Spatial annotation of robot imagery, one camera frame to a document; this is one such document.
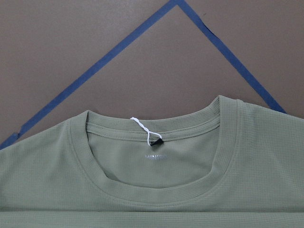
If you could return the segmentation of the olive green long-sleeve shirt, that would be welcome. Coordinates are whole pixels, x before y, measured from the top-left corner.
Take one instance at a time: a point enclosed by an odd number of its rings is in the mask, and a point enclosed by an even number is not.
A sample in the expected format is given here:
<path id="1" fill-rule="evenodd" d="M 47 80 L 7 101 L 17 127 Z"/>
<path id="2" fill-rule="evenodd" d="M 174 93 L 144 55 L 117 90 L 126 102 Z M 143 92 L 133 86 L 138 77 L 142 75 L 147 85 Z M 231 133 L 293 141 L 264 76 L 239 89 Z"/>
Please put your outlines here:
<path id="1" fill-rule="evenodd" d="M 301 228 L 304 121 L 218 96 L 160 120 L 85 111 L 0 152 L 3 228 Z"/>

